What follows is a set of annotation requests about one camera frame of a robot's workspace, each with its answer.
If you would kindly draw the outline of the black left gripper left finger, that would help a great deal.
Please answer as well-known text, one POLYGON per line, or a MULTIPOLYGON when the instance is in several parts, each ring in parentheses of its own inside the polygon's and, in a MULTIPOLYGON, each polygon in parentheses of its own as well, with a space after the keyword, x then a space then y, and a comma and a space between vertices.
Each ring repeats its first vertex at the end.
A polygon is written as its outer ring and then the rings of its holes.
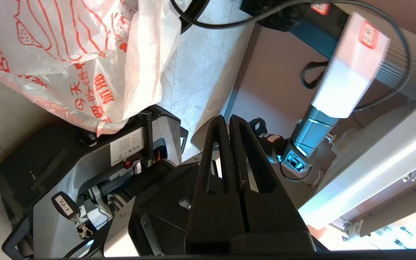
POLYGON ((236 174, 226 122, 218 115, 208 125, 195 183, 185 235, 187 255, 228 254, 231 239, 244 233, 236 174), (221 160, 222 190, 211 194, 208 190, 215 143, 221 160))

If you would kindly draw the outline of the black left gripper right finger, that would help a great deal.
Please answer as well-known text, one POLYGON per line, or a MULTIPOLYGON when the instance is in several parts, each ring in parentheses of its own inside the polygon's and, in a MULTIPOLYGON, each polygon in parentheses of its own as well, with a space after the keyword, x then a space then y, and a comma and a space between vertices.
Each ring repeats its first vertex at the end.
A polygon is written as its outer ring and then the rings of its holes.
POLYGON ((244 234, 233 253, 314 253, 312 236, 246 120, 231 116, 230 142, 238 172, 244 234))

